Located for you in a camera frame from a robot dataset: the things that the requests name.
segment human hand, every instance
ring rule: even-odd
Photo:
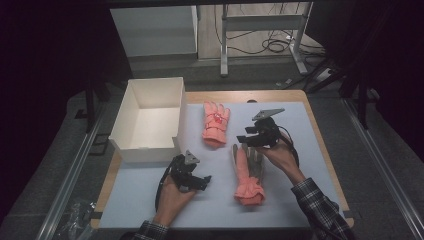
[[[285,133],[281,132],[281,134],[286,139],[290,139]],[[256,151],[265,155],[274,166],[281,169],[293,185],[306,179],[296,163],[293,152],[283,140],[279,139],[272,148],[257,147]]]
[[[167,176],[163,182],[158,210],[153,222],[169,227],[195,194],[196,190],[180,192],[172,177]]]

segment open box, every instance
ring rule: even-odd
[[[109,140],[126,162],[168,162],[181,153],[183,78],[128,80]]]

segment shirt cuff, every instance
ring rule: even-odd
[[[312,196],[322,197],[322,192],[312,178],[307,178],[291,188],[298,200],[306,200]]]
[[[138,232],[134,235],[136,239],[165,239],[168,227],[154,223],[151,221],[144,221]]]

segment plaid sleeve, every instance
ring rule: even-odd
[[[332,239],[322,230],[323,226],[341,239],[354,239],[353,232],[339,214],[339,206],[321,192],[312,178],[297,184],[291,190],[319,239]]]
[[[168,228],[163,225],[144,221],[132,240],[163,240],[167,232]]]

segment pink rubber glove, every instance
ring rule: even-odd
[[[214,102],[204,102],[203,107],[205,109],[203,141],[214,148],[225,145],[227,142],[225,131],[230,119],[230,109]]]
[[[233,157],[238,179],[234,198],[243,205],[260,205],[265,200],[261,186],[263,155],[244,143],[241,148],[233,145]]]

